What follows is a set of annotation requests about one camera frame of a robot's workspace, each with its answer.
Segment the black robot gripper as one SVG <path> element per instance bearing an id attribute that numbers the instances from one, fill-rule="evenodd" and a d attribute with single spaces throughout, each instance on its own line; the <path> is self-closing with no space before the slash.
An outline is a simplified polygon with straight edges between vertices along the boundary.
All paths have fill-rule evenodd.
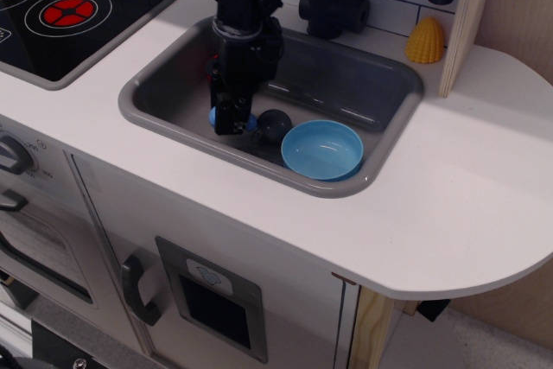
<path id="1" fill-rule="evenodd" d="M 220 79 L 210 85 L 217 135 L 241 135 L 248 130 L 251 103 L 258 88 L 273 80 L 283 56 L 283 29 L 275 17 L 262 20 L 255 34 L 239 34 L 213 19 L 218 37 Z"/>

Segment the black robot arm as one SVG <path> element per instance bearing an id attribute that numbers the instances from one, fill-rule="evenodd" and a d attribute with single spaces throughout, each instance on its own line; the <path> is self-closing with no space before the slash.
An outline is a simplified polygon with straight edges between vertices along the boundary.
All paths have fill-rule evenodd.
<path id="1" fill-rule="evenodd" d="M 283 35 L 273 13 L 282 0 L 215 0 L 212 20 L 218 52 L 207 63 L 211 119 L 216 134 L 239 135 L 251 128 L 258 88 L 274 79 L 283 56 Z"/>

